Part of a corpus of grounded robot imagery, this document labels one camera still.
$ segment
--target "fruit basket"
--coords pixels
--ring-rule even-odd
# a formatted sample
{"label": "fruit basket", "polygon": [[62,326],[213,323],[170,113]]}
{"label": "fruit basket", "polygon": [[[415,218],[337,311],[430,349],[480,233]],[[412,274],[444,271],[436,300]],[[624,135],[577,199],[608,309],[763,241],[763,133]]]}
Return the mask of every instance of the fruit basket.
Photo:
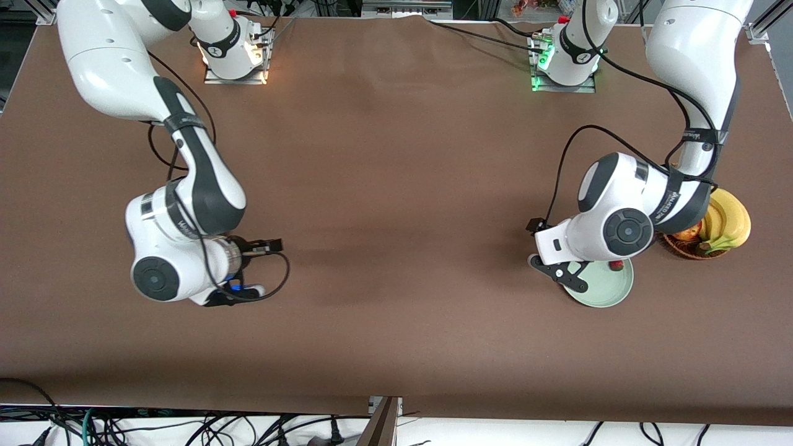
{"label": "fruit basket", "polygon": [[673,236],[662,233],[656,233],[657,239],[663,244],[672,254],[689,260],[710,260],[716,257],[723,256],[729,250],[713,251],[705,254],[697,249],[699,239],[696,240],[677,240]]}

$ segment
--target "red fruit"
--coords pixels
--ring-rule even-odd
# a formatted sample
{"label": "red fruit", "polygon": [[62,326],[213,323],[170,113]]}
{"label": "red fruit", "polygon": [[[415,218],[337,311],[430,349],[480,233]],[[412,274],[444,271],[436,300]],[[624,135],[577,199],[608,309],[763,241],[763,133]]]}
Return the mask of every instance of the red fruit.
{"label": "red fruit", "polygon": [[612,260],[611,262],[608,263],[608,267],[612,271],[622,271],[623,268],[625,267],[625,262],[621,260]]}

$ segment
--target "brown table surface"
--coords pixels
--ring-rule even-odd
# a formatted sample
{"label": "brown table surface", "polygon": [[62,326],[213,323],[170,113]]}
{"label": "brown table surface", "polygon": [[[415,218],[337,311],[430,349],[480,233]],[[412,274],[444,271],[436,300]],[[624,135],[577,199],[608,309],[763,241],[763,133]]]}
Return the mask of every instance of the brown table surface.
{"label": "brown table surface", "polygon": [[[615,29],[611,56],[649,74],[639,36]],[[214,114],[247,193],[236,232],[282,237],[292,278],[231,308],[140,297],[124,209],[167,169],[146,125],[82,101],[57,29],[39,27],[0,118],[0,375],[91,405],[365,413],[395,394],[424,416],[793,424],[793,125],[762,46],[740,38],[717,174],[752,215],[749,242],[706,262],[653,246],[630,296],[596,310],[526,265],[523,229],[576,127],[663,159],[684,123],[662,89],[602,63],[596,94],[535,93],[525,52],[418,17],[298,20],[265,87],[202,84],[188,39],[153,51]],[[161,129],[157,143],[167,156]],[[553,220],[619,149],[581,136]],[[282,266],[246,273],[273,286]]]}

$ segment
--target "banana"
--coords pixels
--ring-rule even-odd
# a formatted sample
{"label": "banana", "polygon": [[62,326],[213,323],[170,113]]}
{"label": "banana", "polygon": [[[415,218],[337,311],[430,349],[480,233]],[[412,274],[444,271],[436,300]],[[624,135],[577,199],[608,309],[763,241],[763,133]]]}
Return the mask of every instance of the banana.
{"label": "banana", "polygon": [[707,236],[707,221],[703,217],[703,219],[699,222],[702,223],[702,225],[699,227],[699,238],[702,239]]}
{"label": "banana", "polygon": [[718,240],[722,236],[722,230],[724,229],[724,217],[722,213],[713,206],[712,199],[711,204],[707,207],[707,212],[705,213],[705,227],[707,231],[703,234],[703,241],[708,243],[712,241]]}
{"label": "banana", "polygon": [[711,249],[713,251],[731,249],[744,244],[751,233],[752,221],[743,204],[730,192],[717,189],[711,194],[710,206],[713,206],[723,218],[720,233],[711,230],[708,241]]}

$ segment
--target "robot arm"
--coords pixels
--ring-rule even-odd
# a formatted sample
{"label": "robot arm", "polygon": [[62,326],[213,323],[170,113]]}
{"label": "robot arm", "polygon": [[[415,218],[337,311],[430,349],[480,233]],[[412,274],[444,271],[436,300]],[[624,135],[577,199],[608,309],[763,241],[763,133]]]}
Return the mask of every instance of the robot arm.
{"label": "robot arm", "polygon": [[[597,10],[610,3],[598,2]],[[692,177],[714,173],[737,100],[735,42],[751,5],[752,0],[664,3],[647,42],[649,64],[665,83],[699,102],[714,128],[680,98],[687,128],[679,168],[659,170],[623,153],[595,162],[579,189],[580,213],[554,227],[541,226],[534,235],[539,259],[532,266],[552,275],[549,265],[625,259],[646,249],[654,230],[677,233],[703,218],[711,185]],[[556,55],[551,63],[557,58],[565,60]]]}
{"label": "robot arm", "polygon": [[[203,1],[205,8],[213,5],[222,7],[222,1]],[[131,276],[137,290],[158,301],[251,301],[264,295],[263,287],[233,290],[228,280],[247,265],[244,251],[280,251],[280,245],[220,236],[242,219],[245,194],[186,96],[157,75],[146,50],[146,44],[186,25],[190,13],[187,0],[63,0],[58,30],[83,99],[109,116],[162,123],[188,167],[184,178],[127,206],[127,230],[135,249]]]}

